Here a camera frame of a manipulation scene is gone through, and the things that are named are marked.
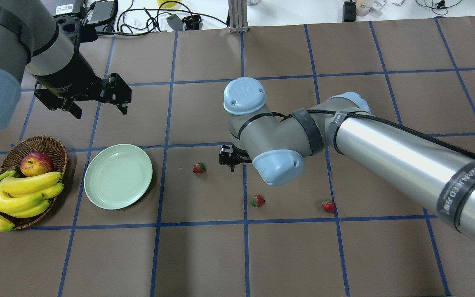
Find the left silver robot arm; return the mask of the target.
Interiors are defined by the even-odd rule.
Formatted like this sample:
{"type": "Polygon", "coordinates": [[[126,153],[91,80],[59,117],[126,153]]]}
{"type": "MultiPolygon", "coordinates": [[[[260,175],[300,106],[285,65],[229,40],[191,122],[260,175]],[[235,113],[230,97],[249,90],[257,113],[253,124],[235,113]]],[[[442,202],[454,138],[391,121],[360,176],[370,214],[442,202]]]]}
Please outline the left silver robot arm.
{"type": "Polygon", "coordinates": [[[41,102],[81,117],[78,101],[105,103],[105,85],[79,51],[97,39],[70,15],[53,16],[40,0],[0,0],[0,131],[11,122],[24,73],[36,79],[41,102]]]}

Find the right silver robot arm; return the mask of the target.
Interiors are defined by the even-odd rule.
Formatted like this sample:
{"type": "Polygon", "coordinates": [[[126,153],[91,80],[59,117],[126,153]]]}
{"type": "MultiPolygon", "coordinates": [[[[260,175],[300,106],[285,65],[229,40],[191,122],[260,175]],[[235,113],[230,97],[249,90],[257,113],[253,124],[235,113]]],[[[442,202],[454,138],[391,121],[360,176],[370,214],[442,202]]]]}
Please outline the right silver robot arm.
{"type": "Polygon", "coordinates": [[[227,84],[223,107],[231,146],[219,163],[251,163],[263,181],[282,186],[326,147],[347,156],[475,241],[475,153],[376,117],[355,92],[345,92],[277,120],[253,78],[227,84]]]}

